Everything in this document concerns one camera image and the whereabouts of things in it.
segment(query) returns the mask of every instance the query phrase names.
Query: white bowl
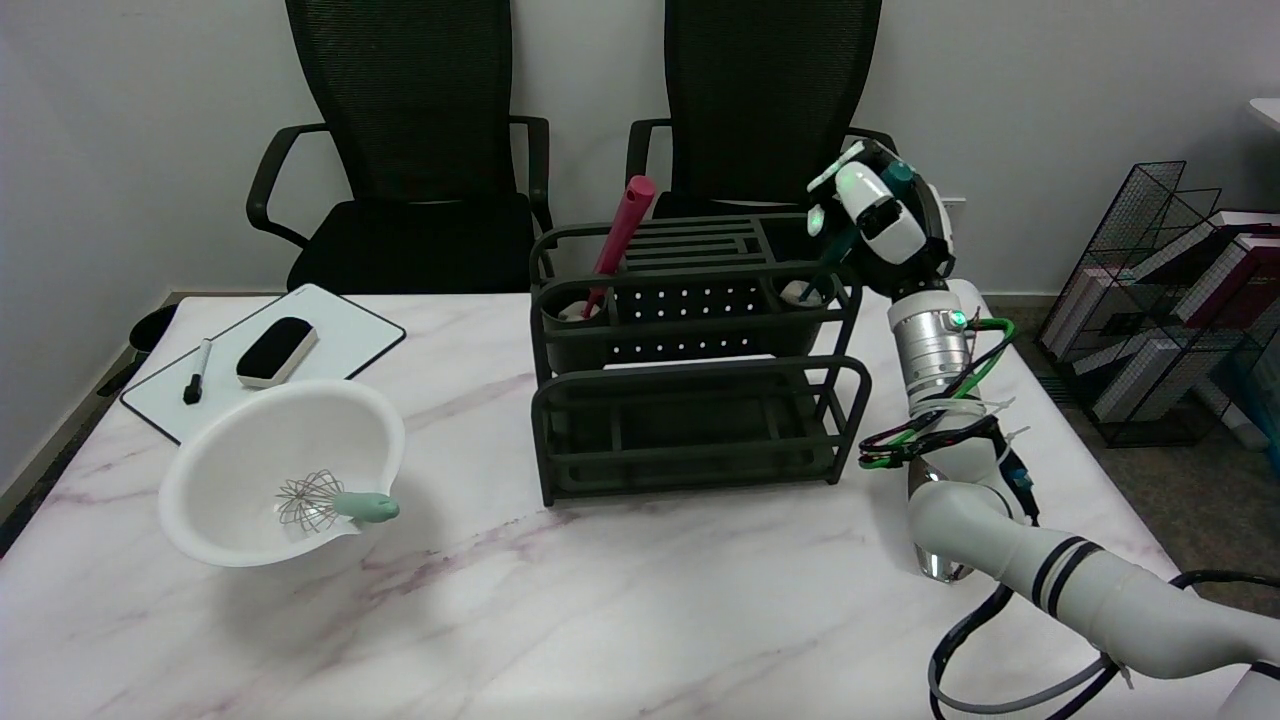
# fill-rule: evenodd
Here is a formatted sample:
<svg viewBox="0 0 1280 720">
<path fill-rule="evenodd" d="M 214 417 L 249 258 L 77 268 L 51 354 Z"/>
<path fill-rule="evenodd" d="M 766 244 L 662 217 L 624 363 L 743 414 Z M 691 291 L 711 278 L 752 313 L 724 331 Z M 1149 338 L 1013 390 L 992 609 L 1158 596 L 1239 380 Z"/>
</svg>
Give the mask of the white bowl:
<svg viewBox="0 0 1280 720">
<path fill-rule="evenodd" d="M 390 493 L 404 420 L 349 380 L 301 380 L 256 393 L 178 450 L 160 483 L 160 527 L 183 553 L 224 568 L 282 562 L 369 525 L 339 518 L 307 534 L 279 520 L 287 479 L 329 470 L 348 492 Z"/>
</svg>

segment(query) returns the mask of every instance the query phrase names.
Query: chair armrest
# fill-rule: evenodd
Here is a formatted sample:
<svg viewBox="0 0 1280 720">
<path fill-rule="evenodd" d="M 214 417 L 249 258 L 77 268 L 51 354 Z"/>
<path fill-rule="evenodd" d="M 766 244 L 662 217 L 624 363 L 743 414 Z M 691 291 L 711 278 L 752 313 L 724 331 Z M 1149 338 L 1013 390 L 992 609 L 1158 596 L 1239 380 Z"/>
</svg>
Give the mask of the chair armrest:
<svg viewBox="0 0 1280 720">
<path fill-rule="evenodd" d="M 525 126 L 529 133 L 529 204 L 543 232 L 552 231 L 552 206 L 548 184 L 552 164 L 550 124 L 547 118 L 511 115 L 511 124 Z"/>
<path fill-rule="evenodd" d="M 643 176 L 649 168 L 649 140 L 653 137 L 653 128 L 671 127 L 671 118 L 653 120 L 636 120 L 631 123 L 631 137 L 627 138 L 627 179 Z"/>
<path fill-rule="evenodd" d="M 897 143 L 890 137 L 887 132 L 879 132 L 876 129 L 865 128 L 845 128 L 845 137 L 865 137 L 868 140 L 874 140 L 884 147 L 888 147 L 891 152 L 897 155 Z"/>
<path fill-rule="evenodd" d="M 253 184 L 248 188 L 248 201 L 244 204 L 244 213 L 248 215 L 248 224 L 260 231 L 278 234 L 298 247 L 305 247 L 307 245 L 307 238 L 302 237 L 302 234 L 297 231 L 292 231 L 279 223 L 273 223 L 271 219 L 266 217 L 266 204 L 271 200 L 271 190 L 275 188 L 275 178 L 280 174 L 280 168 L 284 165 L 284 158 L 289 154 L 289 149 L 293 147 L 293 141 L 305 132 L 319 132 L 326 129 L 329 128 L 324 123 L 314 123 L 310 126 L 283 128 L 275 133 L 275 137 L 271 138 L 271 143 L 266 146 L 266 152 L 262 154 L 262 160 L 257 164 L 257 173 L 253 176 Z"/>
</svg>

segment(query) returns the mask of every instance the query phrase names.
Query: whiteboard eraser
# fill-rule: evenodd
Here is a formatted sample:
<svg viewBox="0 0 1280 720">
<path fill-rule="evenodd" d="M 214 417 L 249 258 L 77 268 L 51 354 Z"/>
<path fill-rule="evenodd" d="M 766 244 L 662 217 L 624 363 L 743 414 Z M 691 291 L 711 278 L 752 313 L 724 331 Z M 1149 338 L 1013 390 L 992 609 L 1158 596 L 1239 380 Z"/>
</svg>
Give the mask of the whiteboard eraser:
<svg viewBox="0 0 1280 720">
<path fill-rule="evenodd" d="M 244 387 L 275 387 L 289 379 L 317 340 L 311 323 L 280 318 L 236 363 L 236 377 Z"/>
</svg>

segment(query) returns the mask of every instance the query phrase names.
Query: dry erase marker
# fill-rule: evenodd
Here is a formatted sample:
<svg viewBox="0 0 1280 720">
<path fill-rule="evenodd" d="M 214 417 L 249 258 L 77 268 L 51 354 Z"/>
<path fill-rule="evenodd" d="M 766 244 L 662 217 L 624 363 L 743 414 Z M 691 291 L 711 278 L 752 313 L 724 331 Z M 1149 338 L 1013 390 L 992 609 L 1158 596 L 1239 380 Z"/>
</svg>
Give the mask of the dry erase marker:
<svg viewBox="0 0 1280 720">
<path fill-rule="evenodd" d="M 205 380 L 205 369 L 209 366 L 209 351 L 214 348 L 214 342 L 207 337 L 200 341 L 196 348 L 196 364 L 191 368 L 191 383 L 182 391 L 182 401 L 187 405 L 200 402 L 204 393 L 201 384 Z"/>
</svg>

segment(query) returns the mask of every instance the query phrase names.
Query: marble table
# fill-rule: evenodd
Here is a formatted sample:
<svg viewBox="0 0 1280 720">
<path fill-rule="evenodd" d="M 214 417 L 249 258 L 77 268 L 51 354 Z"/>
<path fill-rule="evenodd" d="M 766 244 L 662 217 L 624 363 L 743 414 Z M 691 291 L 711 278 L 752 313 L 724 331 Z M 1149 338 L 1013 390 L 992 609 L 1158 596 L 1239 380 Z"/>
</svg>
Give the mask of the marble table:
<svg viewBox="0 0 1280 720">
<path fill-rule="evenodd" d="M 545 510 L 529 299 L 355 300 L 408 329 L 358 378 L 408 427 L 404 512 L 375 550 L 307 582 L 188 560 L 155 509 L 177 448 L 116 404 L 0 562 L 0 717 L 929 716 L 929 653 L 992 582 L 919 575 L 904 471 Z M 264 302 L 183 301 L 143 374 Z M 860 436 L 906 413 L 886 306 L 868 297 L 851 345 L 877 379 Z M 1016 354 L 984 388 L 1032 427 L 1016 447 L 1046 525 L 1175 574 Z M 1094 656 L 1015 600 L 946 685 L 1010 700 Z M 1117 680 L 1079 717 L 1212 716 L 1242 674 Z"/>
</svg>

